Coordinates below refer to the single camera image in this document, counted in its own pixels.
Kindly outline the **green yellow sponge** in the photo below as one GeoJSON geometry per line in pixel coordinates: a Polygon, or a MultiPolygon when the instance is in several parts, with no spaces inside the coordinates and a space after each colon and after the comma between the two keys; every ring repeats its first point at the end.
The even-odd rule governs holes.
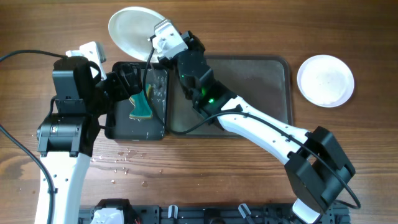
{"type": "Polygon", "coordinates": [[[133,110],[129,114],[130,119],[151,119],[152,110],[144,96],[144,91],[139,94],[132,95],[129,101],[133,105],[133,110]]]}

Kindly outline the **white plate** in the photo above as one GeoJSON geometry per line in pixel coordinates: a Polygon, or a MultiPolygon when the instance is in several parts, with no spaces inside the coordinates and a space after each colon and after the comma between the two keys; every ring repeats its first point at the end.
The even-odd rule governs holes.
{"type": "Polygon", "coordinates": [[[354,93],[354,76],[349,66],[331,55],[315,55],[297,72],[297,85],[306,100],[324,108],[345,104],[354,93]]]}
{"type": "Polygon", "coordinates": [[[126,7],[111,16],[108,22],[109,35],[123,52],[146,62],[152,48],[149,38],[155,34],[154,27],[164,19],[152,9],[126,7]]]}

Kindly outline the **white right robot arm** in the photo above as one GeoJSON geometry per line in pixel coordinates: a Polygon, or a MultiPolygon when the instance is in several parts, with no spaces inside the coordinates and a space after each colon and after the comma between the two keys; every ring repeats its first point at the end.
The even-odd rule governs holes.
{"type": "Polygon", "coordinates": [[[214,78],[203,44],[191,32],[157,33],[153,48],[159,62],[178,75],[186,99],[209,122],[238,134],[277,158],[287,173],[297,200],[293,214],[304,223],[315,223],[327,212],[355,169],[329,130],[319,126],[310,132],[285,124],[249,105],[214,78]]]}

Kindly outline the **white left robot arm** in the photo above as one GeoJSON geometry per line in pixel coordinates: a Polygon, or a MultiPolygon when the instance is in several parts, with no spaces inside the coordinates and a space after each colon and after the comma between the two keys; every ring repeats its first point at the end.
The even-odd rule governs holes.
{"type": "Polygon", "coordinates": [[[92,70],[99,65],[82,56],[57,60],[53,65],[56,95],[50,112],[37,129],[40,161],[46,168],[35,214],[36,223],[76,223],[84,179],[90,166],[98,118],[111,114],[115,103],[142,91],[138,63],[118,62],[102,79],[92,70]]]}

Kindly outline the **black water tray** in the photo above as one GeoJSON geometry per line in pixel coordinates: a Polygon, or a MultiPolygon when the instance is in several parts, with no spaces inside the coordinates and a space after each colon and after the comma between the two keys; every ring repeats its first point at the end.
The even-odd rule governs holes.
{"type": "Polygon", "coordinates": [[[105,136],[113,140],[157,141],[165,136],[165,115],[169,85],[169,70],[153,63],[149,66],[146,76],[148,99],[158,116],[151,119],[130,119],[133,105],[129,99],[114,104],[113,112],[106,117],[105,136]]]}

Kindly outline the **dark grey serving tray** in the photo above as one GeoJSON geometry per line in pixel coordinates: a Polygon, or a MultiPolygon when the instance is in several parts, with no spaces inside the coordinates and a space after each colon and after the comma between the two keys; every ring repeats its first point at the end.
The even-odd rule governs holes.
{"type": "MultiPolygon", "coordinates": [[[[277,55],[207,55],[215,78],[247,103],[279,121],[292,125],[288,63],[277,55]]],[[[174,72],[169,76],[167,126],[184,131],[202,121],[185,98],[174,72]]]]}

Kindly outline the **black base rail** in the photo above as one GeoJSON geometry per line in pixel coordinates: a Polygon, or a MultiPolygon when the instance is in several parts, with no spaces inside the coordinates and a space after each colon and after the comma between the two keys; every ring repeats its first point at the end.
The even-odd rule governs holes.
{"type": "MultiPolygon", "coordinates": [[[[140,218],[140,223],[155,224],[204,224],[204,223],[248,223],[241,215],[238,207],[178,207],[177,213],[169,213],[168,207],[158,205],[133,206],[140,218]]],[[[250,217],[253,223],[283,224],[299,223],[294,216],[289,203],[274,203],[263,206],[249,206],[250,217]]],[[[350,224],[351,216],[348,207],[334,203],[317,223],[321,224],[350,224]]]]}

